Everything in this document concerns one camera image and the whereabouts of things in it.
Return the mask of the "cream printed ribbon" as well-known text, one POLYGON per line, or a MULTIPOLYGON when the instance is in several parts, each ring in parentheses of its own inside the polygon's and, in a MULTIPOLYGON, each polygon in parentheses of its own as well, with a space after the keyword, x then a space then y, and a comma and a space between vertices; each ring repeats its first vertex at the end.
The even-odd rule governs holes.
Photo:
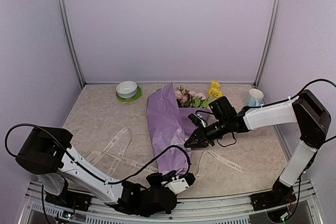
MULTIPOLYGON (((108 156, 109 158, 113 158, 114 161, 112 162, 112 164, 110 165, 110 168, 107 170, 107 174, 109 176, 112 176, 115 171, 118 168, 118 165, 120 162, 125 163, 129 166, 133 166, 136 167, 137 169, 140 169, 142 167, 144 167, 144 164, 133 160, 133 159, 129 159, 127 157, 125 157, 125 152, 129 146, 129 144, 132 141, 132 133, 131 130, 129 128, 122 128, 113 138, 112 140, 109 142, 109 144, 101 151, 92 151, 86 158, 86 160, 92 164, 92 165, 97 165, 105 156, 108 156), (112 153, 110 152, 111 150, 113 150, 114 152, 117 150, 114 146, 118 143, 122 143, 124 144, 124 148, 120 149, 120 151, 116 152, 116 153, 112 153)), ((231 169, 234 169, 240 173, 243 173, 243 168, 240 165, 237 165, 234 162, 231 162, 230 160, 220 156, 219 154, 213 152, 213 151, 204 151, 201 154, 199 163, 198 163, 198 171, 196 174, 196 177, 201 176, 202 172, 201 172, 201 163, 202 163, 202 159, 204 154, 210 154, 213 158, 215 158, 216 160, 218 160, 219 162, 223 163, 224 165, 230 167, 231 169)))

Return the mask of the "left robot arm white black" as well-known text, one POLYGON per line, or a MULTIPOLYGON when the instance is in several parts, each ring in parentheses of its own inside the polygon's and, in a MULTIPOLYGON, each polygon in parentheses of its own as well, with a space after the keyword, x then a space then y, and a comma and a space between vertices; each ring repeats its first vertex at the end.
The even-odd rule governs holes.
POLYGON ((15 157, 26 171, 43 176, 45 189, 66 206, 73 193, 65 187, 70 180, 91 192, 105 205, 127 215, 149 217, 157 212, 170 214, 177 196, 162 185, 143 188, 120 182, 86 161, 71 145, 73 135, 66 129, 35 126, 15 157))

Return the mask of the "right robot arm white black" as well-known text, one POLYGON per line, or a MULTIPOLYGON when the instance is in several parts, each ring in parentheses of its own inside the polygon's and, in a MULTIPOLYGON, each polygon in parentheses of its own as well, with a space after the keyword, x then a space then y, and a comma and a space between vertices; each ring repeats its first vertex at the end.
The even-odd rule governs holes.
POLYGON ((216 99, 209 107, 217 120, 209 126, 203 126, 195 114, 188 116, 197 128, 185 142, 186 148, 213 146, 215 140, 228 133, 247 133, 262 127, 282 124, 298 125, 300 141, 272 190, 268 191, 268 199, 273 205, 281 204, 292 193, 294 183, 327 141, 331 124, 330 113, 310 90, 303 90, 294 98, 271 105, 255 108, 245 106, 239 112, 226 97, 216 99))

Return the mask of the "purple wrapping paper sheet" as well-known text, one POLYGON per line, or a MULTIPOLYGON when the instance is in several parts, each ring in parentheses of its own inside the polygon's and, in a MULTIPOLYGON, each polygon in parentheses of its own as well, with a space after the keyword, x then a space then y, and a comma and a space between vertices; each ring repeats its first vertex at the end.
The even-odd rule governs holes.
POLYGON ((185 155, 191 156, 191 149, 184 143, 197 128, 188 118, 189 114, 201 108, 202 103, 189 101, 181 106, 175 97, 175 88, 167 84, 151 94, 147 99, 146 118, 152 143, 153 153, 158 156, 167 147, 179 146, 183 151, 173 147, 156 160, 158 171, 162 174, 175 171, 182 175, 187 173, 188 162, 185 155))

